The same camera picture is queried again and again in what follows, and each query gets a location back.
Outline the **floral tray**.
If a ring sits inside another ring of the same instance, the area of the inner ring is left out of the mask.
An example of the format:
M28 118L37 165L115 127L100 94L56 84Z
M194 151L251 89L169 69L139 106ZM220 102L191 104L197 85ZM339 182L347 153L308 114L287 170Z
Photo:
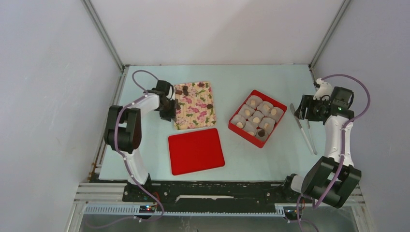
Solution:
M209 81L174 85L178 131L215 126L217 122L212 87Z

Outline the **metal tongs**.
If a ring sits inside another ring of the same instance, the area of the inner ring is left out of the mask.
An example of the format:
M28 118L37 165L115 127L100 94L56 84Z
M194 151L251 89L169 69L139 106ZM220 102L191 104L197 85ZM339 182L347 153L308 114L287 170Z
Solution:
M305 140L305 142L306 142L306 144L307 144L307 146L308 146L310 152L311 152L313 155L317 155L318 153L317 153L317 150L316 150L316 148L315 148L314 142L313 142L313 141L310 141L310 139L308 138L308 135L306 134L306 132L305 132L305 130L304 130L302 124L301 124L300 119L298 119L298 118L296 117L296 115L295 115L295 107L294 107L294 104L293 104L293 103L290 104L290 111L291 111L291 114L293 115L293 117L295 118L295 121L296 121L296 123L297 123L297 125L298 125L298 127L299 127L299 129L300 129L300 131L301 131L301 133L302 133L302 135L303 135L303 138L304 138L304 140Z

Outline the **dark chocolate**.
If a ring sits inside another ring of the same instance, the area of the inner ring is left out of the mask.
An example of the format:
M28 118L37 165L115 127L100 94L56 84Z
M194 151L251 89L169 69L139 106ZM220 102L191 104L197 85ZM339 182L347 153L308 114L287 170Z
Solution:
M265 135L266 135L266 133L263 129L260 129L260 130L257 131L257 136L258 137L263 138L263 137L265 137Z

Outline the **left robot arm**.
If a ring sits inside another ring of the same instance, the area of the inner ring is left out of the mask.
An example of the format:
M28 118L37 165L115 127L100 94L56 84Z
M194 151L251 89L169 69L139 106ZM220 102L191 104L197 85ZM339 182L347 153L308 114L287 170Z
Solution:
M146 184L150 177L139 149L142 118L151 111L159 112L162 120L176 120L175 88L169 82L158 80L154 88L131 103L110 106L104 131L104 142L122 157L129 182L137 185L134 195L141 201L153 195L153 188Z

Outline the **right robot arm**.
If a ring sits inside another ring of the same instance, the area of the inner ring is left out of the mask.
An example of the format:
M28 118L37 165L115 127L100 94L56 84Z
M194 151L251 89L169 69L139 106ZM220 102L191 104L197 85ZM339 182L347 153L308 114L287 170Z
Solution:
M324 155L305 176L286 177L281 189L285 201L294 202L303 194L317 203L341 208L359 183L362 173L354 167L350 153L353 98L349 89L323 84L314 95L303 95L298 108L291 106L300 130L302 120L322 122L326 139Z

